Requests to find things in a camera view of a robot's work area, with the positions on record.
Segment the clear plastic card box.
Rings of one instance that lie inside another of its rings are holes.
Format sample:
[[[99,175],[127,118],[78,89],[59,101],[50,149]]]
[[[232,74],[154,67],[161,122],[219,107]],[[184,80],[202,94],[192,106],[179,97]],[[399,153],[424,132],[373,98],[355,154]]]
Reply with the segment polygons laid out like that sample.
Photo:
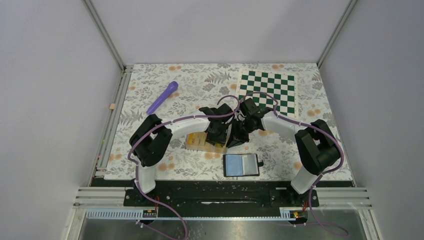
[[[224,144],[209,143],[205,132],[193,132],[186,136],[185,147],[188,150],[226,154],[228,149]]]

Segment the black leather card holder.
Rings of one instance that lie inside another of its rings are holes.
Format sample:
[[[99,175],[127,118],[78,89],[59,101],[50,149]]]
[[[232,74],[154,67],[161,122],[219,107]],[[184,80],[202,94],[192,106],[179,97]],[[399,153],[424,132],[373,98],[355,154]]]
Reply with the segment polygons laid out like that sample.
[[[257,154],[224,154],[222,156],[224,177],[256,177],[264,166]]]

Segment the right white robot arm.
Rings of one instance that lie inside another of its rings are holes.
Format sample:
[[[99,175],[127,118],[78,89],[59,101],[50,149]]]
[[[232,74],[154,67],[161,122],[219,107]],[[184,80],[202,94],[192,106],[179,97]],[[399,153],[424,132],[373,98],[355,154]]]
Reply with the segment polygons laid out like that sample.
[[[296,143],[302,167],[290,183],[292,189],[286,193],[293,206],[301,205],[307,199],[306,192],[317,184],[325,170],[344,158],[341,146],[322,119],[310,124],[300,122],[279,115],[271,107],[260,107],[251,98],[241,102],[240,111],[244,119],[232,122],[226,147],[249,142],[249,134],[256,130],[274,132]]]

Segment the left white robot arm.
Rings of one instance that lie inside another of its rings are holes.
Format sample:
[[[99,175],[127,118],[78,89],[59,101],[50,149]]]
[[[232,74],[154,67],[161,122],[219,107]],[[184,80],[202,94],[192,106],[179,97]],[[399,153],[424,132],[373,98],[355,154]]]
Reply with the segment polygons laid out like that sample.
[[[149,115],[129,139],[128,159],[136,164],[136,199],[144,206],[155,200],[156,165],[164,157],[173,139],[195,132],[205,132],[216,122],[226,123],[235,111],[226,103],[218,108],[201,107],[195,113],[177,119],[165,120]]]

